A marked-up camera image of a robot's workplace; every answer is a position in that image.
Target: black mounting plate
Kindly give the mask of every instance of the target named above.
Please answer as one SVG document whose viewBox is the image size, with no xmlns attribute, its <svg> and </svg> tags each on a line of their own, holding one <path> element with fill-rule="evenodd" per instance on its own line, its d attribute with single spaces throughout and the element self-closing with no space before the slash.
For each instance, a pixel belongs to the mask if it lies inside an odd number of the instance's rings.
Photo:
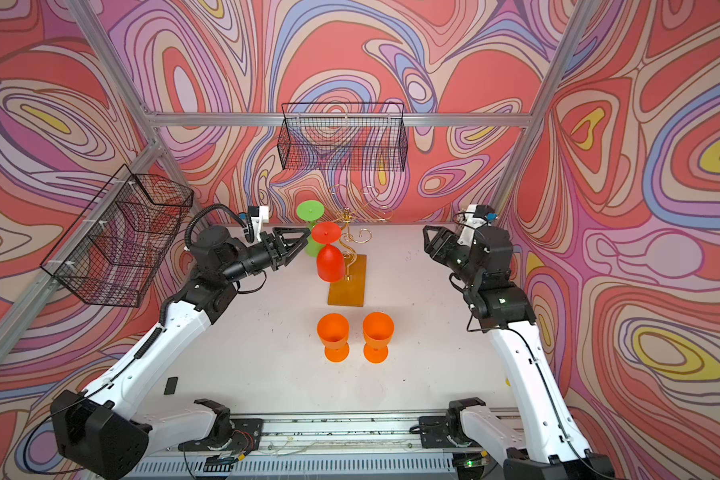
<svg viewBox="0 0 720 480">
<path fill-rule="evenodd" d="M 476 442 L 469 445 L 455 445 L 448 438 L 448 421 L 444 416 L 440 417 L 419 417 L 418 424 L 421 431 L 418 434 L 422 440 L 423 448 L 466 448 L 479 447 Z"/>
<path fill-rule="evenodd" d="M 251 452 L 259 449 L 259 443 L 262 437 L 262 426 L 264 420 L 260 418 L 230 418 L 232 427 L 235 430 L 245 432 L 253 438 L 253 447 L 250 448 Z M 247 435 L 243 435 L 239 432 L 232 434 L 230 444 L 224 447 L 221 452 L 242 452 L 246 450 L 246 446 L 250 444 L 250 440 Z M 218 450 L 211 450 L 203 440 L 193 440 L 191 442 L 184 442 L 179 444 L 180 452 L 218 452 Z"/>
</svg>

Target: robotic arm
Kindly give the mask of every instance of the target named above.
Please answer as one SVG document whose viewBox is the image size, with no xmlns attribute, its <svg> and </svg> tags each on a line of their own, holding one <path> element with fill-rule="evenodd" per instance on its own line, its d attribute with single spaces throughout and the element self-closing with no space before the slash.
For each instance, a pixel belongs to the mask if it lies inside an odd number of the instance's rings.
<svg viewBox="0 0 720 480">
<path fill-rule="evenodd" d="M 489 206 L 470 205 L 460 236 L 445 226 L 425 226 L 424 251 L 451 268 L 451 285 L 470 310 L 468 331 L 486 333 L 498 351 L 518 401 L 524 438 L 479 398 L 451 402 L 449 435 L 460 443 L 475 440 L 504 465 L 508 479 L 612 477 L 610 460 L 592 453 L 557 388 L 536 315 L 525 292 L 509 280 L 513 246 L 506 230 L 490 225 L 496 218 Z M 470 330 L 472 319 L 480 328 Z"/>
<path fill-rule="evenodd" d="M 245 230 L 247 246 L 224 226 L 203 230 L 191 241 L 192 229 L 212 210 L 227 210 Z M 59 453 L 106 480 L 130 472 L 143 456 L 190 440 L 222 448 L 232 436 L 230 410 L 202 398 L 181 412 L 144 416 L 136 409 L 192 341 L 218 321 L 240 291 L 240 279 L 287 266 L 307 245 L 309 228 L 273 228 L 268 234 L 266 207 L 249 207 L 243 222 L 223 205 L 212 205 L 187 227 L 186 249 L 197 263 L 184 287 L 160 308 L 160 318 L 127 354 L 82 392 L 65 390 L 50 412 Z"/>
</svg>

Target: wire mesh basket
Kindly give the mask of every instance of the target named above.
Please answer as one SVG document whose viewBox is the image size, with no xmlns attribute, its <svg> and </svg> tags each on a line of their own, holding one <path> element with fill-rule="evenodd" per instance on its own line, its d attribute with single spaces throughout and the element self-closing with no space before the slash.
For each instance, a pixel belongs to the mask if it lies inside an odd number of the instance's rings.
<svg viewBox="0 0 720 480">
<path fill-rule="evenodd" d="M 193 193 L 159 175 L 129 171 L 125 180 L 114 178 L 119 191 L 72 252 L 48 261 L 52 250 L 40 266 L 89 305 L 136 307 L 190 211 Z"/>
<path fill-rule="evenodd" d="M 404 171 L 408 134 L 400 102 L 282 104 L 284 170 Z"/>
</svg>

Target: wooden base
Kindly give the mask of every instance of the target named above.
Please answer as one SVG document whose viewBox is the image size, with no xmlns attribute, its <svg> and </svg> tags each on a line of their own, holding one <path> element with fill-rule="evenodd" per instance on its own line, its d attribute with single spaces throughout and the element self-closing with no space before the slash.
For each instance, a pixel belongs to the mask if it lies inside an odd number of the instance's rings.
<svg viewBox="0 0 720 480">
<path fill-rule="evenodd" d="M 346 276 L 331 283 L 328 290 L 328 304 L 340 306 L 363 306 L 365 304 L 365 265 L 367 257 L 358 255 L 357 261 L 349 267 L 349 280 Z"/>
</svg>

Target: wire mesh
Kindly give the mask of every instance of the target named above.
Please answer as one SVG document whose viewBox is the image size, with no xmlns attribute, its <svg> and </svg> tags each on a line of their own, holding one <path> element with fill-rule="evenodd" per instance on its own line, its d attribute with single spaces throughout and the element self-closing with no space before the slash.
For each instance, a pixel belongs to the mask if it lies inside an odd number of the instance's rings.
<svg viewBox="0 0 720 480">
<path fill-rule="evenodd" d="M 56 271 L 43 269 L 88 304 L 139 306 L 192 196 L 159 175 L 132 174 Z"/>
<path fill-rule="evenodd" d="M 278 153 L 284 170 L 404 171 L 403 104 L 287 103 Z"/>
</svg>

